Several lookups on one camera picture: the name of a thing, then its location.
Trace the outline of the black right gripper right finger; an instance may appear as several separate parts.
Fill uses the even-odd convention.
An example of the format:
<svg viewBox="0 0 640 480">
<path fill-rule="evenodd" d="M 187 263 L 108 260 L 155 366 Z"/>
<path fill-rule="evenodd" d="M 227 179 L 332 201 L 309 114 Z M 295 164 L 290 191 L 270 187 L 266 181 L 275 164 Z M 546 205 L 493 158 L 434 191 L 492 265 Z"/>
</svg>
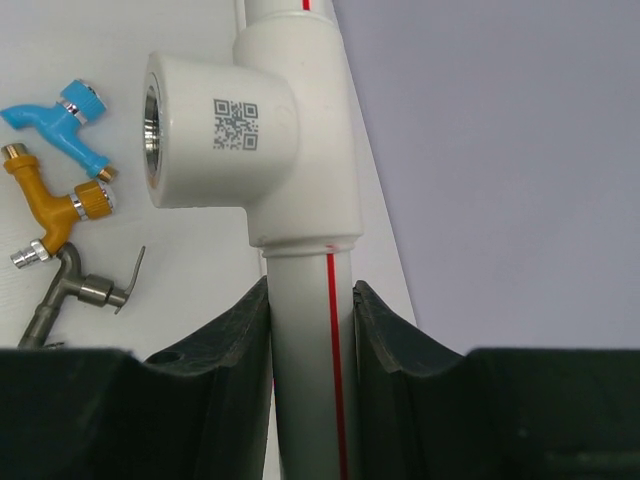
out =
<svg viewBox="0 0 640 480">
<path fill-rule="evenodd" d="M 472 356 L 411 325 L 364 281 L 354 302 L 364 478 L 474 478 Z"/>
</svg>

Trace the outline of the orange plastic faucet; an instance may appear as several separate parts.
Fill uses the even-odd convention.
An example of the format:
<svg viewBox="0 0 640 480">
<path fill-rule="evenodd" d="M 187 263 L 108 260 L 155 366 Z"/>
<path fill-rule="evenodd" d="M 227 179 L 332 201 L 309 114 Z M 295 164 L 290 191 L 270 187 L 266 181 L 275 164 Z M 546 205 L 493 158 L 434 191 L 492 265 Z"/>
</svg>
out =
<svg viewBox="0 0 640 480">
<path fill-rule="evenodd" d="M 11 255 L 13 265 L 22 269 L 51 260 L 69 241 L 74 226 L 114 213 L 115 194 L 108 183 L 98 179 L 79 184 L 64 196 L 52 194 L 45 184 L 40 163 L 22 143 L 1 148 L 4 169 L 19 185 L 30 212 L 44 234 Z"/>
</svg>

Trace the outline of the grey metal faucet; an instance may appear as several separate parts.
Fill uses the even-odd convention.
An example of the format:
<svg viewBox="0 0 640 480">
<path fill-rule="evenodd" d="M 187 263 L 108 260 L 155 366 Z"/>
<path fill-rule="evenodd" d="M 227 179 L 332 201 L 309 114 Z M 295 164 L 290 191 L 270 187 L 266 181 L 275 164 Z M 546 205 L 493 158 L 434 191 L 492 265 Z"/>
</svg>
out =
<svg viewBox="0 0 640 480">
<path fill-rule="evenodd" d="M 67 242 L 56 254 L 60 267 L 56 272 L 43 300 L 37 305 L 17 348 L 42 349 L 58 319 L 64 301 L 74 297 L 78 301 L 96 306 L 115 307 L 118 314 L 128 302 L 143 262 L 146 247 L 138 254 L 131 280 L 126 288 L 119 288 L 113 280 L 95 274 L 84 274 L 82 260 L 76 246 Z"/>
</svg>

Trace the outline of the blue plastic faucet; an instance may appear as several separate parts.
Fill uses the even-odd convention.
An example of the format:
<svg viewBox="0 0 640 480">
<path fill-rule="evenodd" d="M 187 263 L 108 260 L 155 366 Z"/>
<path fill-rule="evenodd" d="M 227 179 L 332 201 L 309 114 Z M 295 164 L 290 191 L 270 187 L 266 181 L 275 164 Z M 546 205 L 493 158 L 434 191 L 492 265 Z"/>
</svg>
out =
<svg viewBox="0 0 640 480">
<path fill-rule="evenodd" d="M 96 90 L 82 79 L 74 79 L 50 107 L 14 105 L 1 110 L 1 118 L 13 129 L 33 128 L 50 145 L 68 155 L 89 178 L 111 183 L 118 175 L 111 161 L 85 144 L 79 130 L 98 120 L 107 106 Z"/>
</svg>

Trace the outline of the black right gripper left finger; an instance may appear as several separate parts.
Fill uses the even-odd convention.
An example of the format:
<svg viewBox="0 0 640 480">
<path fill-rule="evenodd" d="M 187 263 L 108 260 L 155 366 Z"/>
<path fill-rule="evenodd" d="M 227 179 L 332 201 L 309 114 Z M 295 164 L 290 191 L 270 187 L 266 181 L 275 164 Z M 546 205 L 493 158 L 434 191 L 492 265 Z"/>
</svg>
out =
<svg viewBox="0 0 640 480">
<path fill-rule="evenodd" d="M 260 278 L 229 310 L 150 355 L 166 374 L 159 440 L 164 479 L 260 479 L 272 391 L 270 308 Z"/>
</svg>

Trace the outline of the white PVC pipe frame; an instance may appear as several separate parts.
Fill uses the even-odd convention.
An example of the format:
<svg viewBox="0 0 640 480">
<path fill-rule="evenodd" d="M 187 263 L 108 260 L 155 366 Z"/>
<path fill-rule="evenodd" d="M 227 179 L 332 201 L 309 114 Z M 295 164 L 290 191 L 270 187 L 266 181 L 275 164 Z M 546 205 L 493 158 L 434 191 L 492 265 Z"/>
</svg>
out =
<svg viewBox="0 0 640 480">
<path fill-rule="evenodd" d="M 239 207 L 266 262 L 281 473 L 358 479 L 351 76 L 322 1 L 240 1 L 228 64 L 162 52 L 144 84 L 159 208 Z"/>
</svg>

